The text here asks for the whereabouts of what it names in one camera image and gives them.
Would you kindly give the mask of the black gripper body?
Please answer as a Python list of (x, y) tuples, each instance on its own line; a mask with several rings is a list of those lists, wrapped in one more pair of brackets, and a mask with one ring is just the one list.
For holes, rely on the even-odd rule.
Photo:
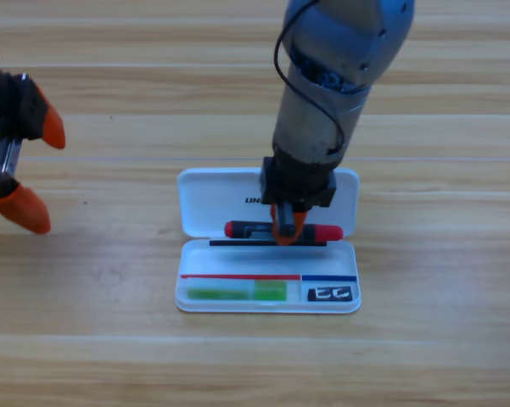
[(14, 178), (22, 142), (43, 136), (48, 104), (27, 75), (0, 70), (0, 198), (19, 183)]
[(330, 206), (337, 188), (335, 168), (303, 163), (284, 152), (263, 159), (261, 202), (271, 207), (275, 237), (299, 237), (308, 212)]

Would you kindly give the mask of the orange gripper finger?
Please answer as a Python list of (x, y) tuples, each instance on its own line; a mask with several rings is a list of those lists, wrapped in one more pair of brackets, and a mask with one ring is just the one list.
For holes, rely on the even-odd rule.
[(46, 234), (51, 230), (46, 204), (22, 184), (18, 184), (10, 194), (0, 198), (0, 215), (36, 234)]
[(56, 108), (48, 101), (39, 86), (36, 87), (37, 137), (55, 149), (65, 148), (64, 122)]
[(288, 246), (296, 243), (300, 238), (301, 233), (303, 232), (305, 226), (305, 219), (308, 215), (307, 212), (294, 212), (294, 226), (295, 232), (291, 237), (287, 237), (281, 235), (278, 231), (278, 222), (277, 222), (277, 205), (271, 205), (271, 216), (272, 216), (272, 235), (278, 245)]

